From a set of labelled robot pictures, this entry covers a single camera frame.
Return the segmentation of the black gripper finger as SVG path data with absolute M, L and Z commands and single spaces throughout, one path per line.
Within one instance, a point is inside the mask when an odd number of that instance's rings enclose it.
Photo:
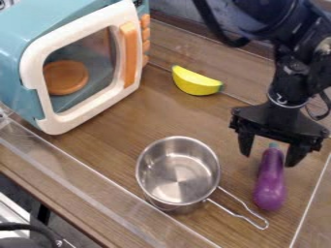
M 295 167 L 311 153 L 311 147 L 306 143 L 291 143 L 287 149 L 286 163 L 287 168 Z
M 244 129 L 238 132 L 238 143 L 240 153 L 248 157 L 251 154 L 252 144 L 255 140 L 255 134 Z

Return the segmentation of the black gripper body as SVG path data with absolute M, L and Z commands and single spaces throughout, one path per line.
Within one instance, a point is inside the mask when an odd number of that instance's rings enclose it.
M 324 100 L 327 111 L 320 115 L 307 108 L 303 114 L 299 108 L 283 108 L 271 100 L 248 107 L 236 107 L 231 110 L 228 126 L 238 133 L 244 129 L 255 136 L 279 140 L 286 143 L 306 143 L 310 152 L 319 151 L 323 141 L 328 138 L 328 129 L 319 124 L 331 111 L 331 102 Z

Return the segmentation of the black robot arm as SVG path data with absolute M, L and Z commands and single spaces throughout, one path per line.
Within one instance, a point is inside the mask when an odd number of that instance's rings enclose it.
M 256 136 L 290 144 L 286 165 L 296 166 L 318 151 L 330 131 L 318 121 L 331 113 L 331 16 L 311 0 L 226 0 L 240 38 L 232 39 L 216 20 L 207 0 L 192 0 L 200 17 L 228 47 L 268 41 L 275 72 L 268 100 L 231 110 L 228 126 L 238 133 L 239 149 L 251 154 Z

